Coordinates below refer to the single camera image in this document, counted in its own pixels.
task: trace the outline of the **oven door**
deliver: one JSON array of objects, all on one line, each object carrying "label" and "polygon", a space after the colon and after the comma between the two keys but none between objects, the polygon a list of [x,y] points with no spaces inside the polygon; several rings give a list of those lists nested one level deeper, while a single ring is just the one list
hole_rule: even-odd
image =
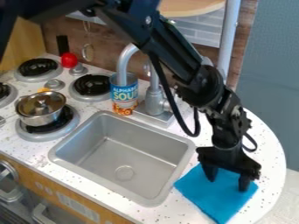
[{"label": "oven door", "polygon": [[16,170],[0,161],[0,223],[83,224],[82,220],[17,184]]}]

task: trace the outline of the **silver pot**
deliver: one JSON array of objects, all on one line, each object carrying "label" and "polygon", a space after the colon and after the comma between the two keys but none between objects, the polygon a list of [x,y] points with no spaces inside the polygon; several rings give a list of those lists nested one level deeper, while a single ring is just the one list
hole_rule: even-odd
[{"label": "silver pot", "polygon": [[57,121],[66,105],[66,97],[58,92],[43,92],[21,97],[16,112],[29,126],[43,126]]}]

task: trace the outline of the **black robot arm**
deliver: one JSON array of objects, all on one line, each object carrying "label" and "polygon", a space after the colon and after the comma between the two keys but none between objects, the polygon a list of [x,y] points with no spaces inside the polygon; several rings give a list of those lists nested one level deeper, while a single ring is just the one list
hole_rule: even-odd
[{"label": "black robot arm", "polygon": [[[213,66],[203,66],[202,58],[193,46],[170,20],[160,15],[156,9],[159,2],[160,0],[0,0],[0,28],[11,27],[13,23],[13,19],[5,22],[5,17],[1,16],[5,12],[7,14],[7,8],[15,12],[10,15],[19,15],[34,22],[44,22],[76,10],[81,10],[90,17],[100,17],[149,55],[172,110],[188,135],[196,137],[199,134],[197,110],[206,114],[212,125],[213,146],[197,149],[198,160],[206,176],[213,181],[218,168],[238,172],[240,190],[245,191],[250,181],[260,176],[261,169],[242,150],[243,136],[253,140],[247,134],[250,121],[246,112],[238,96],[224,85],[219,71]],[[0,34],[0,59],[8,29]],[[177,81],[177,94],[194,107],[194,133],[188,130],[179,114],[160,63],[173,72],[173,78]]]}]

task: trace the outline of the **sink basin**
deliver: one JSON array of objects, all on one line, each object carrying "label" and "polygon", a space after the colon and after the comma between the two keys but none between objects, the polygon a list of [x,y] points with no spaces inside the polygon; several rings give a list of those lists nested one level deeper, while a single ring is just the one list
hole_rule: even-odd
[{"label": "sink basin", "polygon": [[53,163],[146,207],[161,204],[195,144],[111,112],[98,112],[49,152]]}]

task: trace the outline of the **black stove burner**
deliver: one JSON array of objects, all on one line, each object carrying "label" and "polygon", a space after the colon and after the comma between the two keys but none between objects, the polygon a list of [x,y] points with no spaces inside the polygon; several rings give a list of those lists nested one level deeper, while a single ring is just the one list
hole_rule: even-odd
[{"label": "black stove burner", "polygon": [[10,94],[10,86],[0,82],[0,100]]},{"label": "black stove burner", "polygon": [[73,84],[80,95],[104,95],[110,91],[109,77],[98,74],[87,74]]},{"label": "black stove burner", "polygon": [[73,111],[69,107],[65,106],[62,109],[61,114],[56,122],[52,122],[39,127],[33,127],[28,125],[25,125],[24,127],[28,131],[28,133],[31,134],[46,134],[65,127],[70,121],[72,121],[72,119]]},{"label": "black stove burner", "polygon": [[56,70],[58,64],[52,59],[30,59],[24,62],[18,71],[25,77],[38,76]]}]

